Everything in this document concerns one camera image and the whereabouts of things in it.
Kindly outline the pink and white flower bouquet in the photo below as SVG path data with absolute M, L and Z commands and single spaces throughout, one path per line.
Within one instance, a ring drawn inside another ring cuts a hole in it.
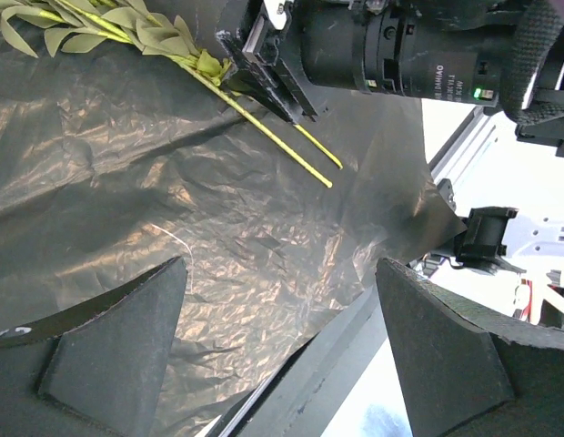
M 0 34 L 13 49 L 33 58 L 37 52 L 12 26 L 26 22 L 43 31 L 46 52 L 87 54 L 105 41 L 136 48 L 143 56 L 162 56 L 234 109 L 327 188 L 333 182 L 236 101 L 237 91 L 222 83 L 232 60 L 219 60 L 195 43 L 186 21 L 150 11 L 144 1 L 0 1 Z

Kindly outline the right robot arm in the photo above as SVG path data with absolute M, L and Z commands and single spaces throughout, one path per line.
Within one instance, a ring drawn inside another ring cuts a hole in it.
M 564 157 L 564 22 L 548 1 L 229 1 L 232 87 L 289 123 L 333 87 L 503 112 Z

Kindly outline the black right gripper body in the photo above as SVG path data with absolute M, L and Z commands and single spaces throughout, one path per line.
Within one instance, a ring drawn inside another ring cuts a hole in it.
M 315 118 L 327 87 L 495 107 L 505 30 L 443 29 L 451 1 L 229 1 L 216 37 L 230 85 L 289 123 Z

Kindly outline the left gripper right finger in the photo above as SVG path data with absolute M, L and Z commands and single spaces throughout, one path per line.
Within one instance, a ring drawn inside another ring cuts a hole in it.
M 415 436 L 564 436 L 564 330 L 380 259 L 378 296 Z

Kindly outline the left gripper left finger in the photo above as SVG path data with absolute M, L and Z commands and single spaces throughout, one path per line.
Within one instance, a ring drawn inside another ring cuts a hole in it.
M 187 282 L 172 258 L 0 331 L 0 436 L 147 436 Z

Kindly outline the aluminium rail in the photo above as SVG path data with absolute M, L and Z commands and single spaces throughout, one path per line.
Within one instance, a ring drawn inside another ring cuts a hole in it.
M 498 139 L 496 122 L 475 107 L 428 163 L 435 184 L 448 179 L 458 186 Z

